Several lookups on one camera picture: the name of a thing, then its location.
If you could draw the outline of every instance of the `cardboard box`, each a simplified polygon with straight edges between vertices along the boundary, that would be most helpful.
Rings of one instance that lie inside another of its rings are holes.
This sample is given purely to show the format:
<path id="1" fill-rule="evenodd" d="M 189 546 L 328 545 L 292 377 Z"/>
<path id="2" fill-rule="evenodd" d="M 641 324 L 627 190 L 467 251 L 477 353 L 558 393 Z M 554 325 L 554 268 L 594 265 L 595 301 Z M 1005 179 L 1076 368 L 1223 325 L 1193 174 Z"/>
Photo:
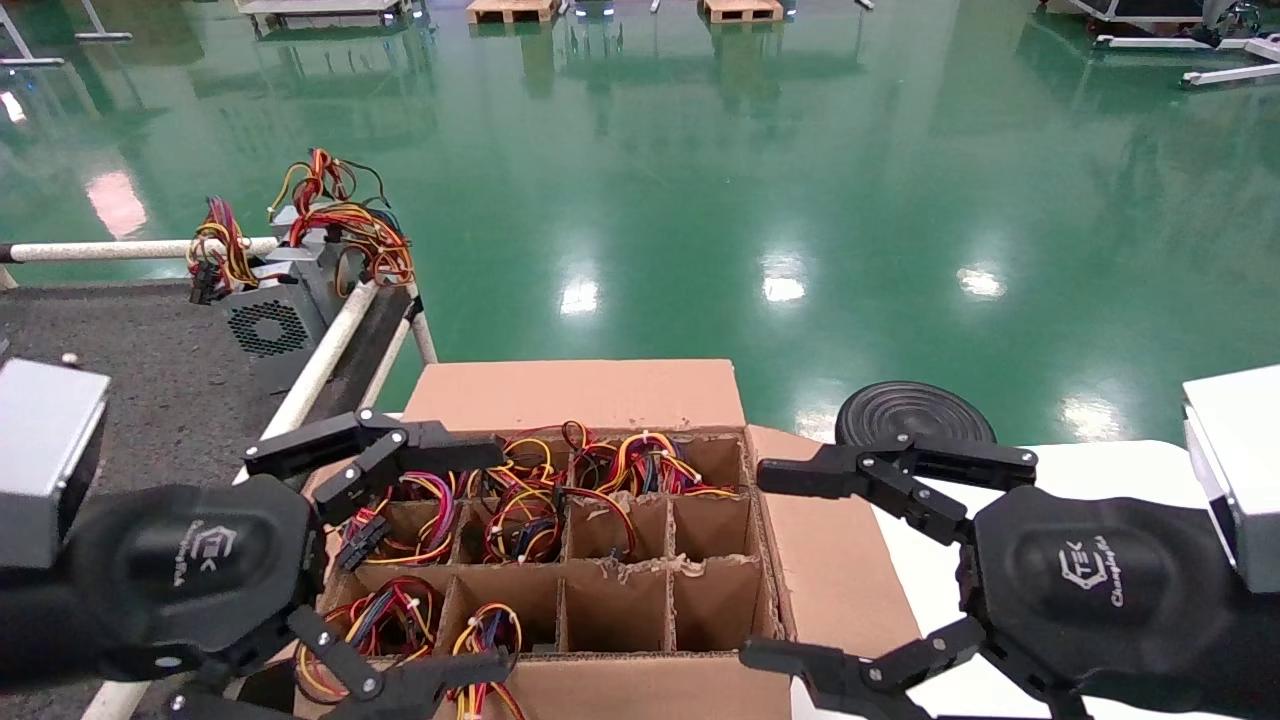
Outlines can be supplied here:
<path id="1" fill-rule="evenodd" d="M 483 527 L 486 518 L 479 502 L 468 502 L 445 564 L 332 571 L 321 612 L 396 575 L 420 577 L 444 592 L 440 655 L 481 603 L 512 605 L 527 644 L 556 648 L 522 655 L 507 683 L 529 720 L 781 720 L 791 716 L 790 680 L 739 664 L 735 651 L 748 634 L 863 656 L 919 637 L 870 506 L 755 489 L 760 457 L 808 459 L 818 443 L 748 425 L 727 360 L 430 365 L 403 419 L 507 437 L 568 419 L 607 439 L 663 432 L 709 484 L 740 492 L 621 497 L 639 536 L 636 561 L 627 565 L 604 557 L 618 542 L 611 534 L 616 521 L 581 502 L 570 507 L 557 562 L 472 564 L 465 525 Z M 540 437 L 567 456 L 556 433 Z M 339 466 L 316 473 L 311 486 Z M 397 509 L 392 524 L 421 524 L 433 509 L 419 505 Z M 296 706 L 303 717 L 323 711 L 301 697 Z M 444 703 L 436 717 L 454 715 Z M 507 714 L 488 702 L 485 717 Z"/>

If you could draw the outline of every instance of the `cardboard flap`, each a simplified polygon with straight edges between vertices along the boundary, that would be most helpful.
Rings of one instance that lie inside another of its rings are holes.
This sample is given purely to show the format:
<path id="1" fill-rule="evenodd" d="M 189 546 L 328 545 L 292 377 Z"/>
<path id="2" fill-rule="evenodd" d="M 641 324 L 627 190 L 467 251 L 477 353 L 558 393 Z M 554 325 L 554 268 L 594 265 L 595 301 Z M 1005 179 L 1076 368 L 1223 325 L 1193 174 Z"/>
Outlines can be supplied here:
<path id="1" fill-rule="evenodd" d="M 748 425 L 753 465 L 809 460 L 820 443 Z M 881 656 L 920 637 L 872 506 L 760 493 L 773 560 L 781 568 L 783 623 L 795 639 Z"/>
<path id="2" fill-rule="evenodd" d="M 591 429 L 746 424 L 728 360 L 554 360 L 428 365 L 403 419 L 506 432 L 573 419 Z"/>

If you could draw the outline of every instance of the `metal casing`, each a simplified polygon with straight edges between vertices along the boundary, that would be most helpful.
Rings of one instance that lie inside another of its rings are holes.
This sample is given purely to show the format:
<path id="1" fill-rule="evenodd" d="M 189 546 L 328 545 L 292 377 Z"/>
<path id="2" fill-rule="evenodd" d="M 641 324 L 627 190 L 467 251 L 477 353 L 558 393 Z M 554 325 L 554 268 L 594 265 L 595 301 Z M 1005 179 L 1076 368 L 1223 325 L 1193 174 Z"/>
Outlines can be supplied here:
<path id="1" fill-rule="evenodd" d="M 302 237 L 302 243 L 298 247 L 276 249 L 264 260 L 268 263 L 293 263 L 293 277 L 307 287 L 316 310 L 320 311 L 320 316 L 328 325 L 338 316 L 343 304 L 343 299 L 334 288 L 333 279 L 334 273 L 338 272 L 342 247 L 333 242 L 325 242 L 324 237 L 325 231 L 311 231 Z"/>
<path id="2" fill-rule="evenodd" d="M 264 265 L 266 274 L 288 263 Z M 325 322 L 307 286 L 265 281 L 255 290 L 233 292 L 219 306 L 237 345 L 248 356 L 268 392 L 287 391 L 324 337 Z"/>
<path id="3" fill-rule="evenodd" d="M 22 359 L 0 366 L 0 566 L 52 566 L 97 473 L 110 384 Z"/>
<path id="4" fill-rule="evenodd" d="M 1213 523 L 1252 592 L 1280 592 L 1280 365 L 1183 383 L 1187 448 Z"/>

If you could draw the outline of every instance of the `metal frame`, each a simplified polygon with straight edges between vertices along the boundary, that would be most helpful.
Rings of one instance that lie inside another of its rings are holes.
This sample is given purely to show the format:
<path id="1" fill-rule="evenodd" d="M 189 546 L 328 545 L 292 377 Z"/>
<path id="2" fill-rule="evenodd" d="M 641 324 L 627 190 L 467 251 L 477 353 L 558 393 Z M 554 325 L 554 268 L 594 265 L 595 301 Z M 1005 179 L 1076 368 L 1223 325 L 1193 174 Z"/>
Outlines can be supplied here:
<path id="1" fill-rule="evenodd" d="M 102 19 L 97 17 L 97 10 L 93 8 L 93 0 L 81 0 L 84 5 L 84 13 L 88 14 L 88 22 L 93 24 L 93 32 L 77 32 L 76 40 L 87 41 L 108 41 L 115 42 L 122 40 L 133 40 L 132 32 L 108 32 L 102 27 Z M 63 58 L 36 58 L 31 54 L 31 47 L 27 46 L 27 41 L 22 38 L 22 33 L 18 32 L 18 27 L 13 24 L 9 18 L 9 13 L 4 8 L 0 8 L 0 24 L 9 31 L 9 38 L 18 47 L 20 58 L 0 58 L 0 67 L 10 68 L 51 68 L 64 64 L 67 60 Z"/>
<path id="2" fill-rule="evenodd" d="M 36 58 L 32 55 L 31 47 L 27 47 L 27 41 L 22 38 L 22 33 L 18 32 L 18 27 L 13 24 L 12 19 L 9 19 L 9 13 L 5 12 L 4 5 L 0 5 L 0 24 L 9 31 L 9 40 L 13 40 L 13 44 L 18 46 L 18 53 L 22 54 L 20 58 L 0 58 L 0 67 L 50 68 L 61 65 L 67 61 L 61 58 Z"/>
<path id="3" fill-rule="evenodd" d="M 1249 55 L 1270 60 L 1266 64 L 1233 68 L 1230 70 L 1185 73 L 1181 79 L 1184 88 L 1280 76 L 1280 33 L 1270 35 L 1265 38 L 1228 38 L 1217 47 L 1204 45 L 1189 37 L 1115 37 L 1111 35 L 1100 35 L 1093 41 L 1093 46 L 1114 50 L 1244 50 Z"/>
<path id="4" fill-rule="evenodd" d="M 88 13 L 88 22 L 93 23 L 93 32 L 77 32 L 76 40 L 133 40 L 132 32 L 106 32 L 106 28 L 102 27 L 102 20 L 97 17 L 97 10 L 93 9 L 93 0 L 81 0 L 81 3 L 84 5 L 84 12 Z"/>
<path id="5" fill-rule="evenodd" d="M 274 237 L 255 237 L 247 240 L 248 252 L 252 255 L 266 255 L 278 246 L 278 241 Z M 10 256 L 17 263 L 109 260 L 123 258 L 164 259 L 186 258 L 187 247 L 189 245 L 189 240 L 72 242 L 13 245 L 9 246 L 9 251 Z M 0 291 L 9 287 L 17 287 L 17 283 L 13 282 L 13 278 L 5 270 L 5 266 L 0 264 Z M 415 301 L 420 301 L 421 295 L 419 293 L 417 283 L 410 283 L 406 290 L 408 291 L 410 297 L 415 299 Z M 339 310 L 338 315 L 332 323 L 329 323 L 329 329 L 325 331 L 325 334 L 316 346 L 311 359 L 307 360 L 306 366 L 302 368 L 302 373 L 298 374 L 298 379 L 294 380 L 293 387 L 289 388 L 289 392 L 284 396 L 284 401 L 280 402 L 280 407 L 275 411 L 271 421 L 268 423 L 266 429 L 262 432 L 262 438 L 287 433 L 302 425 L 307 414 L 311 413 L 311 407 L 315 405 L 325 380 L 328 380 L 333 369 L 337 366 L 338 359 L 342 357 L 342 354 L 346 352 L 347 346 L 351 343 L 351 338 L 355 336 L 356 328 L 360 327 L 360 323 L 364 322 L 365 315 L 369 313 L 369 307 L 372 305 L 376 295 L 378 286 L 372 282 L 366 282 L 357 286 L 351 295 L 347 296 L 342 310 Z M 435 355 L 435 342 L 431 340 L 431 331 L 426 324 L 426 313 L 419 311 L 413 314 L 412 319 L 402 319 L 394 336 L 392 337 L 392 342 L 387 347 L 387 352 L 383 355 L 383 359 L 378 364 L 378 369 L 374 372 L 374 377 L 370 380 L 369 388 L 365 391 L 361 405 L 369 405 L 378 398 L 383 384 L 387 382 L 387 375 L 390 374 L 392 365 L 396 363 L 397 355 L 399 355 L 401 346 L 410 332 L 413 333 L 413 341 L 415 345 L 417 345 L 419 352 L 422 355 L 422 363 L 439 363 L 439 359 Z M 239 473 L 232 480 L 232 484 L 239 484 L 244 482 L 246 478 L 248 478 L 248 473 L 244 468 L 241 468 Z M 84 714 L 81 716 L 81 720 L 128 720 L 133 715 L 133 710 L 138 706 L 138 702 L 142 700 L 142 694 L 146 692 L 147 685 L 150 685 L 150 683 L 102 683 L 102 687 L 97 691 L 93 701 L 90 702 L 87 708 L 84 708 Z"/>
<path id="6" fill-rule="evenodd" d="M 1201 22 L 1199 15 L 1116 15 L 1116 8 L 1120 5 L 1120 0 L 1111 0 L 1107 5 L 1107 12 L 1103 13 L 1084 3 L 1084 0 L 1066 0 L 1071 5 L 1075 5 L 1080 12 L 1097 18 L 1107 23 L 1198 23 Z"/>

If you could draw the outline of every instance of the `computer power supply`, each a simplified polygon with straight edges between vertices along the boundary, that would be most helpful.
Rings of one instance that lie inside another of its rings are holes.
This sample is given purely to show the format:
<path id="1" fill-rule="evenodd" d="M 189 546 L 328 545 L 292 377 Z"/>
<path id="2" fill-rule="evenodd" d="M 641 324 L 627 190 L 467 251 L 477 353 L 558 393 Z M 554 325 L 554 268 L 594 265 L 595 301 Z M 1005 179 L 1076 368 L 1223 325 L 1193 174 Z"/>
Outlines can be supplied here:
<path id="1" fill-rule="evenodd" d="M 262 278 L 256 288 L 218 302 L 265 391 L 293 386 L 342 309 L 334 286 L 340 260 L 342 246 L 325 242 L 324 231 L 312 231 L 297 247 L 279 247 L 253 268 Z"/>

